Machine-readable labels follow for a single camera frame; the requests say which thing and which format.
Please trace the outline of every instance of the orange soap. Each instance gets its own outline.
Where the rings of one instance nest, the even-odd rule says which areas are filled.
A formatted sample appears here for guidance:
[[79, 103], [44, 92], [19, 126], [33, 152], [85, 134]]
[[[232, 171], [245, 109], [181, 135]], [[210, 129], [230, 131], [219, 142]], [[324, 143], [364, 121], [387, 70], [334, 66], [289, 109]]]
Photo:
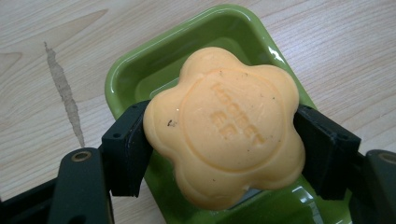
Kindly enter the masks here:
[[292, 123], [298, 104], [284, 70], [200, 49], [184, 63], [178, 84], [149, 103], [144, 130], [173, 163], [183, 195], [220, 210], [249, 188], [280, 189], [301, 174], [304, 145]]

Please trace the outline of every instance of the plastic dish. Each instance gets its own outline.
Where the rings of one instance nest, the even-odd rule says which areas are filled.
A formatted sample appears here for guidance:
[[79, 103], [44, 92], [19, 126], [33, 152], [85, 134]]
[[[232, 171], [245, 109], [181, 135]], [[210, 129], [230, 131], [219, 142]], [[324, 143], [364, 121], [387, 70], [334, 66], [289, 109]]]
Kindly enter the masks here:
[[[117, 119], [126, 108], [177, 84], [180, 68], [196, 50], [220, 47], [248, 65], [273, 64], [296, 82], [300, 103], [314, 106], [261, 21], [249, 10], [212, 7], [120, 57], [106, 78], [106, 100]], [[348, 198], [324, 201], [303, 176], [281, 190], [256, 193], [223, 211], [194, 207], [181, 195], [170, 162], [155, 151], [145, 175], [167, 223], [350, 223]]]

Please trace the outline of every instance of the dark stain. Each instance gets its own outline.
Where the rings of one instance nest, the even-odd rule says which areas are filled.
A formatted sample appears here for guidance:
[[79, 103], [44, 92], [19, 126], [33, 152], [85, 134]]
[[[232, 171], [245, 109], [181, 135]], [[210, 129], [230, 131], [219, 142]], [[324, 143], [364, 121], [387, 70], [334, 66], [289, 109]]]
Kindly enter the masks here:
[[79, 122], [78, 108], [75, 100], [73, 99], [72, 90], [70, 89], [69, 83], [64, 75], [64, 69], [56, 62], [55, 51], [53, 49], [49, 49], [46, 42], [44, 42], [44, 46], [47, 52], [47, 63], [49, 64], [50, 74], [53, 82], [55, 83], [56, 89], [64, 102], [64, 108], [66, 109], [67, 117], [69, 117], [69, 121], [72, 124], [73, 132], [75, 133], [81, 147], [85, 147], [84, 136]]
[[169, 120], [169, 122], [168, 122], [168, 124], [167, 124], [167, 126], [169, 127], [175, 127], [177, 125], [177, 122], [175, 122], [175, 121], [172, 121], [171, 119]]

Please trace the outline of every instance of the wood grain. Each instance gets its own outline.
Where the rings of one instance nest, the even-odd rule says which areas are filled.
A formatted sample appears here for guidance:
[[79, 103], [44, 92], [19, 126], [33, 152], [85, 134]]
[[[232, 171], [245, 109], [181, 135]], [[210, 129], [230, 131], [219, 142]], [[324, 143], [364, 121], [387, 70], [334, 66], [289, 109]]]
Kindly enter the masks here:
[[[362, 138], [361, 152], [396, 152], [396, 2], [0, 1], [0, 196], [57, 175], [79, 148], [51, 77], [44, 42], [78, 108], [85, 146], [114, 122], [106, 73], [121, 55], [221, 3], [252, 10], [318, 109]], [[113, 200], [117, 223], [164, 223], [147, 185]]]

